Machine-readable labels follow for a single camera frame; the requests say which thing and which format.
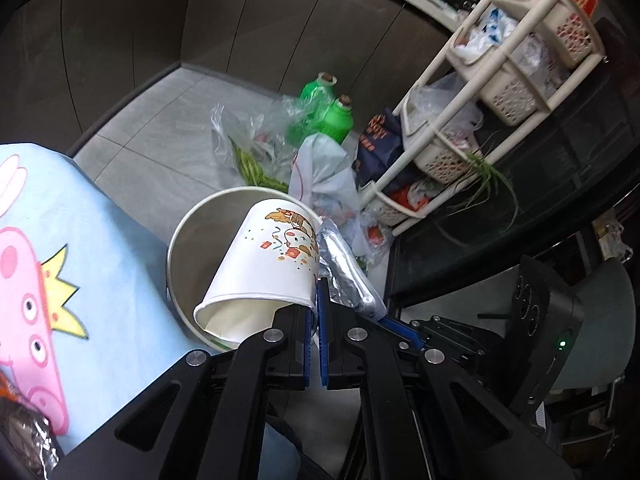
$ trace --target floor tile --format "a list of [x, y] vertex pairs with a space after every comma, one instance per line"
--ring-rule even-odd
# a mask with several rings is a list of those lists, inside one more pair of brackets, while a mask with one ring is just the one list
[[223, 189], [242, 186], [234, 158], [214, 153], [210, 113], [222, 103], [246, 113], [260, 113], [272, 100], [231, 83], [207, 77], [180, 95], [127, 143], [127, 148], [207, 184]]
[[119, 144], [94, 135], [74, 157], [74, 161], [90, 179], [95, 180], [121, 149]]
[[197, 82], [190, 91], [190, 100], [211, 110], [216, 103], [242, 110], [247, 114], [260, 114], [267, 111], [273, 99], [229, 81], [206, 76]]
[[179, 68], [133, 99], [99, 131], [101, 136], [124, 146], [160, 110], [203, 79], [203, 74]]
[[381, 298], [385, 297], [386, 272], [389, 266], [389, 251], [377, 265], [367, 269], [367, 277]]
[[360, 391], [325, 389], [319, 365], [318, 346], [313, 344], [311, 384], [304, 392], [289, 393], [283, 418], [302, 441], [305, 454], [335, 478], [358, 418]]
[[95, 183], [167, 243], [185, 213], [216, 192], [127, 148], [116, 155]]

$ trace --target aluminum foil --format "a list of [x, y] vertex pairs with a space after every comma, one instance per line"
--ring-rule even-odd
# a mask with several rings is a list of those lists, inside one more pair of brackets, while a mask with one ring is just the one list
[[386, 306], [382, 298], [356, 262], [338, 227], [329, 218], [322, 220], [318, 249], [319, 274], [329, 281], [331, 299], [373, 320], [384, 317]]
[[0, 433], [35, 478], [49, 480], [63, 453], [49, 421], [23, 405], [0, 397]]

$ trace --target peppa pig print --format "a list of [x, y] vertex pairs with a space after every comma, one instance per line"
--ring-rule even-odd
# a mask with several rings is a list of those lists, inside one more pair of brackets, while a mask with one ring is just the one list
[[[27, 175], [18, 155], [0, 165], [0, 216], [18, 199]], [[60, 278], [67, 250], [40, 263], [20, 229], [0, 230], [0, 365], [11, 370], [24, 404], [43, 413], [58, 435], [68, 431], [69, 416], [51, 333], [88, 339], [84, 326], [65, 308], [78, 290]]]

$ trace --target brown wall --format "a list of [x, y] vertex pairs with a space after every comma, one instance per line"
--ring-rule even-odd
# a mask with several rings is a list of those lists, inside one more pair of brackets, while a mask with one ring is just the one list
[[445, 40], [400, 0], [31, 0], [0, 34], [0, 142], [76, 150], [180, 60], [285, 94], [333, 72], [360, 128]]

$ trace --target green plastic bottle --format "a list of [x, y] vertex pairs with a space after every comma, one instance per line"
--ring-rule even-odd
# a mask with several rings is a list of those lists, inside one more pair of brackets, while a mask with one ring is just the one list
[[338, 79], [332, 74], [321, 72], [315, 81], [305, 85], [300, 94], [300, 100], [306, 101], [304, 105], [306, 116], [288, 127], [286, 133], [288, 144], [299, 148], [309, 135], [318, 131], [320, 118], [335, 99], [333, 87], [337, 81]]
[[342, 144], [352, 128], [351, 98], [348, 95], [341, 95], [329, 106], [320, 121], [318, 130], [338, 144]]
[[329, 74], [328, 72], [321, 72], [318, 74], [318, 78], [311, 83], [307, 83], [305, 87], [302, 89], [302, 94], [300, 94], [300, 99], [309, 99], [313, 91], [319, 86], [325, 86], [330, 91], [331, 94], [334, 93], [333, 87], [338, 82], [335, 76]]

